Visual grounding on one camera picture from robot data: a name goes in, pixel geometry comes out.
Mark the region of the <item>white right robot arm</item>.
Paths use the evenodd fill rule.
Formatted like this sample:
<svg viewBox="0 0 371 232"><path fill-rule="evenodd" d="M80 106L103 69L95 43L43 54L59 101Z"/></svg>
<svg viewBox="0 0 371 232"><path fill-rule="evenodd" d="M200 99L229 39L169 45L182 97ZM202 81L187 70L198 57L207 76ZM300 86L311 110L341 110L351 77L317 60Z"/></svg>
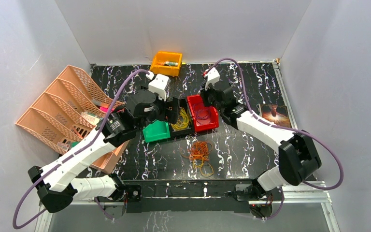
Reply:
<svg viewBox="0 0 371 232"><path fill-rule="evenodd" d="M235 99L229 82L204 84L200 96L205 106L212 106L219 112L223 122L259 139L277 153L278 165L253 180L253 195L257 199L267 199L276 187L287 184L297 186L321 167L322 162L312 138L303 133L276 128L252 114L245 104Z"/></svg>

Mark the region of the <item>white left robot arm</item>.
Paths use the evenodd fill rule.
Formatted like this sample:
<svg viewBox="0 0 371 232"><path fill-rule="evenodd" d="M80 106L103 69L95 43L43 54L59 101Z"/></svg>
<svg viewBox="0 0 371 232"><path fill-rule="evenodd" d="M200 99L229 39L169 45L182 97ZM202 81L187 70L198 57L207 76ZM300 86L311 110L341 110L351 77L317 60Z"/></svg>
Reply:
<svg viewBox="0 0 371 232"><path fill-rule="evenodd" d="M125 185L116 174L94 178L79 178L78 175L103 155L135 138L148 124L156 120L176 123L179 112L179 98L167 101L148 89L139 90L123 105L111 104L106 116L75 147L44 167L29 169L28 174L45 209L56 213L73 200L105 197L120 201L129 197L135 187Z"/></svg>

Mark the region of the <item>red plastic bin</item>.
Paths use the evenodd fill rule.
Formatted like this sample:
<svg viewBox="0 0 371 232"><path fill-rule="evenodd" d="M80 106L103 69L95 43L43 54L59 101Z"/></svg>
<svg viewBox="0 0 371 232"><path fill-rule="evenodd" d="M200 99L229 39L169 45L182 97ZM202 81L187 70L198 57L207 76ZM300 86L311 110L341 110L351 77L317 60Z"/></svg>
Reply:
<svg viewBox="0 0 371 232"><path fill-rule="evenodd" d="M213 106L204 106L199 94L187 96L195 132L208 131L219 127L219 115Z"/></svg>

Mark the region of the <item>green plastic bin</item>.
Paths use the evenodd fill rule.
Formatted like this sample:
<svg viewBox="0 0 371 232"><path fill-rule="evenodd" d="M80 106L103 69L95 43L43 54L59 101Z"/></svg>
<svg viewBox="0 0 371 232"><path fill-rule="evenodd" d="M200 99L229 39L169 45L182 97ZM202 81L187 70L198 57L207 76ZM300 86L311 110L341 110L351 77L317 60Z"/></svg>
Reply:
<svg viewBox="0 0 371 232"><path fill-rule="evenodd" d="M143 129L143 136L146 143L169 139L171 136L168 122L156 120Z"/></svg>

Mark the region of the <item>black plastic bin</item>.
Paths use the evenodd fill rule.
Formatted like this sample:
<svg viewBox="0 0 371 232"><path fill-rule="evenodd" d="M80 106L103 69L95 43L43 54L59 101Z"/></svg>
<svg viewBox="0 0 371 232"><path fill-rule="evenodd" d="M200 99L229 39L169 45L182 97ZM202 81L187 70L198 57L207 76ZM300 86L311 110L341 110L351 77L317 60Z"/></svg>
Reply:
<svg viewBox="0 0 371 232"><path fill-rule="evenodd" d="M169 123L171 138L186 136L195 132L194 119L187 99L180 99L179 106L180 113L177 122L175 124Z"/></svg>

